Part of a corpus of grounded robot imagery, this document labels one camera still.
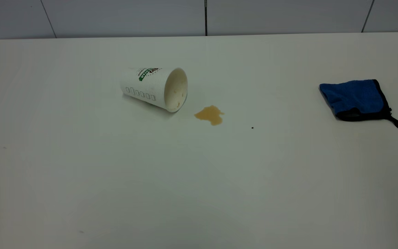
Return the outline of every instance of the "cup opening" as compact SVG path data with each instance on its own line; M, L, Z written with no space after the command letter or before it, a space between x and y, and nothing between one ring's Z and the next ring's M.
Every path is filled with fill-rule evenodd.
M177 112L187 97L188 80L185 71L174 69L165 83L165 107L169 112Z

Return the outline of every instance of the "brown puddle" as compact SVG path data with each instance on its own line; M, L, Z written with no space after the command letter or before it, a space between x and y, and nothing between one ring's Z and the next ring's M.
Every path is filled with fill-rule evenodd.
M208 106L205 107L202 111L195 114L195 117L200 120L208 120L211 122L212 126L217 126L222 123L222 118L220 115L224 115L221 110L219 110L216 106Z

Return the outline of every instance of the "white table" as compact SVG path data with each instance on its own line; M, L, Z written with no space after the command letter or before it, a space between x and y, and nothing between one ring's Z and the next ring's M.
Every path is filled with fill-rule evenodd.
M120 91L151 66L174 115ZM354 79L398 119L398 33L0 40L0 249L398 248L398 129L318 89Z

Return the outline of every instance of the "paper cup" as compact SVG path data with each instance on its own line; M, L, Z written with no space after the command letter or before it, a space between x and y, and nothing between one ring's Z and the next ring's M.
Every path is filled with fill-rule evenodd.
M169 112L179 110L187 97L187 75L181 68L128 68L122 91Z

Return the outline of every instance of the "black strap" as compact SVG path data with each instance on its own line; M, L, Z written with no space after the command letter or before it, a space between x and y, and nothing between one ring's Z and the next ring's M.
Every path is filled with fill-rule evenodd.
M392 115L385 117L385 119L390 120L392 123L394 123L394 126L396 126L398 128L398 120L393 118Z

